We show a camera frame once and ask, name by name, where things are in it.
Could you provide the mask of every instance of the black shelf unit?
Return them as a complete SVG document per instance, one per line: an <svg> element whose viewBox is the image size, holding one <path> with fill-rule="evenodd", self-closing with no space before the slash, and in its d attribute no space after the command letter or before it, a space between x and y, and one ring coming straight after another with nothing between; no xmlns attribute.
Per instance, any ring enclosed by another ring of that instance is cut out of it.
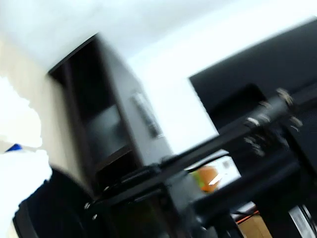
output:
<svg viewBox="0 0 317 238"><path fill-rule="evenodd" d="M146 99L142 85L98 35L49 74L64 87L82 168L95 194L120 176L171 155L165 139L151 135L133 104L135 92Z"/></svg>

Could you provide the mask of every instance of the white ceiling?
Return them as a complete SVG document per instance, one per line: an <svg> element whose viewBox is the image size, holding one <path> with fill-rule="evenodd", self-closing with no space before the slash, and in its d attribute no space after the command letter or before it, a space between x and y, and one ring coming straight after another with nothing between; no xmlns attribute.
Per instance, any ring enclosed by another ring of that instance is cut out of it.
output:
<svg viewBox="0 0 317 238"><path fill-rule="evenodd" d="M96 32L126 59L238 0L0 0L0 31L50 68Z"/></svg>

